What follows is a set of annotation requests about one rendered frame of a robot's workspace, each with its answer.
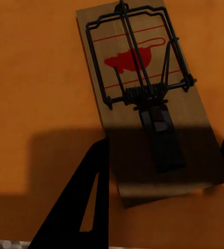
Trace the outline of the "mousetrap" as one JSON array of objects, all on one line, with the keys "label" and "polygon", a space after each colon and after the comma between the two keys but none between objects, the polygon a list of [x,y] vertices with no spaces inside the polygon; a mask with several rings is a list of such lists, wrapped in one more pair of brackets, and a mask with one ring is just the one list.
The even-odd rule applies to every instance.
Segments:
[{"label": "mousetrap", "polygon": [[164,0],[76,10],[123,209],[224,183]]}]

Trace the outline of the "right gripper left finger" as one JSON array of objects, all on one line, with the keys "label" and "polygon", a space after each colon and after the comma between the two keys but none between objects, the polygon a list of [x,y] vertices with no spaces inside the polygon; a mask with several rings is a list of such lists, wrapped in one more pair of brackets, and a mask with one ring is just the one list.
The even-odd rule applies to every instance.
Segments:
[{"label": "right gripper left finger", "polygon": [[[93,229],[79,231],[99,172]],[[94,143],[27,249],[108,249],[109,138]]]}]

